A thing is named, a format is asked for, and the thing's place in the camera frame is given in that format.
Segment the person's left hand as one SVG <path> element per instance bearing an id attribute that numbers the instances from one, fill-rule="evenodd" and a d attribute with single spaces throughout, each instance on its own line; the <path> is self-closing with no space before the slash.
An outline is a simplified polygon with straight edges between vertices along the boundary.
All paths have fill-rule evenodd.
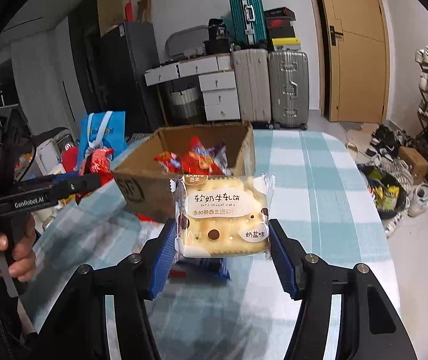
<path id="1" fill-rule="evenodd" d="M 20 282 L 27 282 L 36 274 L 36 255 L 33 251 L 36 238 L 35 220 L 29 215 L 24 225 L 23 238 L 17 242 L 13 250 L 9 252 L 13 258 L 13 262 L 9 265 L 10 276 Z M 8 248 L 8 239 L 5 234 L 0 232 L 0 252 L 3 253 Z"/>

